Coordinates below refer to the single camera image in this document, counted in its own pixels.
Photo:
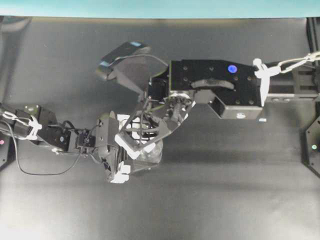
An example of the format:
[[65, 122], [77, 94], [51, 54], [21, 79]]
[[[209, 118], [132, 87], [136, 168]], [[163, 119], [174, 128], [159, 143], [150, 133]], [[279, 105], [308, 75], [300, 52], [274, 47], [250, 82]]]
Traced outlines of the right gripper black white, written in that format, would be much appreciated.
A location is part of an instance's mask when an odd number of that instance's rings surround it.
[[127, 152], [132, 159], [142, 153], [150, 152], [156, 142], [163, 140], [179, 128], [196, 102], [185, 92], [175, 92], [162, 100], [148, 96], [138, 103], [130, 117], [140, 117], [142, 122], [142, 140], [126, 137], [115, 142]]

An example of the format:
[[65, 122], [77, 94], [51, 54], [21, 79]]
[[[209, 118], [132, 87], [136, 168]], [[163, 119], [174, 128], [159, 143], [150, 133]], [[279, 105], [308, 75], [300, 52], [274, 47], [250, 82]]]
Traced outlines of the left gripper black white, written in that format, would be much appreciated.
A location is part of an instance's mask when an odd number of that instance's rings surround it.
[[132, 165], [126, 165], [127, 152], [115, 141], [130, 138], [143, 139], [143, 123], [139, 116], [131, 118], [127, 114], [115, 114], [110, 111], [102, 114], [97, 119], [96, 149], [99, 160], [103, 165], [106, 180], [112, 184], [123, 184], [130, 176], [138, 176], [144, 172], [157, 168], [161, 157], [143, 158], [139, 156], [132, 161]]

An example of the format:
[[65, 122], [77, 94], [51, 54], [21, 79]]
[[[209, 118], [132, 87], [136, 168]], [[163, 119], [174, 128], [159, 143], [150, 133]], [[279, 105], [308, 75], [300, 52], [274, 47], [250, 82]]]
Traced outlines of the right black robot base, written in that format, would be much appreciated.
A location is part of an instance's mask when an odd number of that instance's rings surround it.
[[320, 177], [320, 117], [304, 132], [302, 164], [318, 178]]

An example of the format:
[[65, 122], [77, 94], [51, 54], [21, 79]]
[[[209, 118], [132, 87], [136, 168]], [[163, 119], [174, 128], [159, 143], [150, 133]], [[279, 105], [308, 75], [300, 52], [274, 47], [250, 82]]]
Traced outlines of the left black robot base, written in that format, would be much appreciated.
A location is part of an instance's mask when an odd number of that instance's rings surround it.
[[8, 163], [11, 138], [0, 134], [0, 169], [2, 170]]

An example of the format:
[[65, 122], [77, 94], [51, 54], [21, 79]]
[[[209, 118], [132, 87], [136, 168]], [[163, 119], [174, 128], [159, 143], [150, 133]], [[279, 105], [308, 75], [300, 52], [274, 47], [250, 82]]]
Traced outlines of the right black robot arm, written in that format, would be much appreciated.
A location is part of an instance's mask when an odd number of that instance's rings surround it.
[[268, 102], [319, 101], [320, 67], [309, 59], [251, 65], [226, 60], [173, 60], [150, 77], [144, 96], [115, 135], [132, 159], [172, 134], [196, 104], [220, 118], [256, 119]]

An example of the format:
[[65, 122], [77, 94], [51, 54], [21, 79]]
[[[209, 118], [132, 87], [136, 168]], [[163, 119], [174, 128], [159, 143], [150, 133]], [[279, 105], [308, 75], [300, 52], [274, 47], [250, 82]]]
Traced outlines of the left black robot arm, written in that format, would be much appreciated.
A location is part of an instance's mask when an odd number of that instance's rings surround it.
[[90, 157], [103, 166], [109, 183], [123, 184], [131, 174], [157, 167], [163, 155], [163, 141], [157, 141], [132, 151], [120, 143], [121, 129], [128, 115], [113, 111], [102, 114], [91, 128], [76, 128], [70, 121], [58, 122], [56, 115], [39, 105], [23, 110], [0, 106], [0, 132], [17, 140], [26, 140], [57, 155], [76, 156], [74, 162], [61, 172], [47, 172], [59, 176], [72, 170], [81, 157]]

